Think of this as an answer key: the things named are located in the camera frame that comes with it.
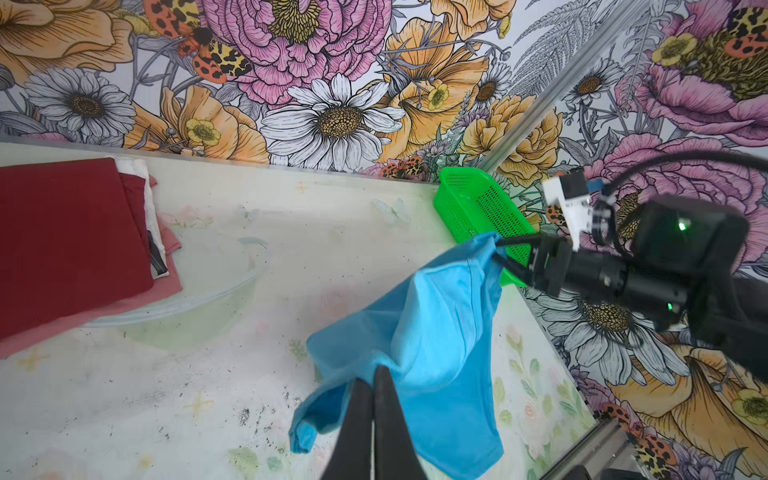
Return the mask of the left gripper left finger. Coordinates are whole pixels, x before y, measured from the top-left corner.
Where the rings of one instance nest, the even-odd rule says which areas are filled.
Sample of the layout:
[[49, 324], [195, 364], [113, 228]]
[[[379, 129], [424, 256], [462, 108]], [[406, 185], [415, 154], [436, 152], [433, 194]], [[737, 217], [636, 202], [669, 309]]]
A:
[[374, 425], [374, 393], [361, 379], [353, 384], [351, 398], [330, 461], [322, 480], [369, 480]]

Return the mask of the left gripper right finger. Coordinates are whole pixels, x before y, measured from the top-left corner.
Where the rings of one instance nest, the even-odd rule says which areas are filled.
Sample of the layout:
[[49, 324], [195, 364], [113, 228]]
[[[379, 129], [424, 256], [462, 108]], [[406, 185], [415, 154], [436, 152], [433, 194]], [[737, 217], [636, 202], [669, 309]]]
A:
[[376, 480], [425, 480], [390, 370], [380, 365], [373, 386]]

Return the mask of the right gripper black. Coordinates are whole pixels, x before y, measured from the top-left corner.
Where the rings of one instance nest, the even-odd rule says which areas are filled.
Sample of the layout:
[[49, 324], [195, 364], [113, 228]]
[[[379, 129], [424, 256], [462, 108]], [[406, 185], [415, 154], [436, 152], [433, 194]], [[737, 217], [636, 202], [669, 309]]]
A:
[[516, 286], [530, 286], [550, 296], [564, 291], [591, 303], [609, 303], [646, 318], [679, 318], [690, 301], [683, 279], [620, 256], [594, 250], [572, 249], [571, 242], [545, 234], [505, 237], [497, 247], [531, 246], [529, 260], [493, 254]]

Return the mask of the green plastic basket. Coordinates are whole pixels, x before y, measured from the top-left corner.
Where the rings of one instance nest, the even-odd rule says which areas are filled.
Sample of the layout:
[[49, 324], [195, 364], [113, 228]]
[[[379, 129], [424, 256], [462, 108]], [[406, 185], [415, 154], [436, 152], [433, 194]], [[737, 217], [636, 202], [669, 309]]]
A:
[[495, 232], [503, 238], [529, 236], [534, 227], [509, 195], [486, 172], [466, 167], [446, 167], [434, 207], [457, 246], [440, 256], [442, 261], [461, 261], [477, 249], [475, 238]]

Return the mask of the blue t-shirt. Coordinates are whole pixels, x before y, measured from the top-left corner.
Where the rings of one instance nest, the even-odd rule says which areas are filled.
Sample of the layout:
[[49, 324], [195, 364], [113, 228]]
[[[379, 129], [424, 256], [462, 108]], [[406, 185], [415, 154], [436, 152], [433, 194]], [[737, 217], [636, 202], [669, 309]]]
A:
[[421, 458], [454, 479], [476, 479], [501, 459], [491, 378], [499, 239], [481, 234], [446, 251], [307, 339], [323, 382], [295, 410], [292, 452], [310, 452], [340, 427], [354, 380], [371, 383], [384, 366]]

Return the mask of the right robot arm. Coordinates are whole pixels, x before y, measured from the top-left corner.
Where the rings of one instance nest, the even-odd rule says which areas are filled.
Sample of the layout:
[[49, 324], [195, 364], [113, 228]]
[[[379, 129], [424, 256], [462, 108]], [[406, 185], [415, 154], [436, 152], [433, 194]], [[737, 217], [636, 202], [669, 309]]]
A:
[[628, 253], [574, 250], [565, 238], [532, 234], [498, 240], [528, 245], [526, 263], [494, 254], [527, 287], [639, 313], [658, 331], [687, 320], [694, 339], [723, 352], [754, 377], [767, 378], [767, 284], [732, 268], [749, 222], [735, 208], [662, 195], [626, 216], [636, 225]]

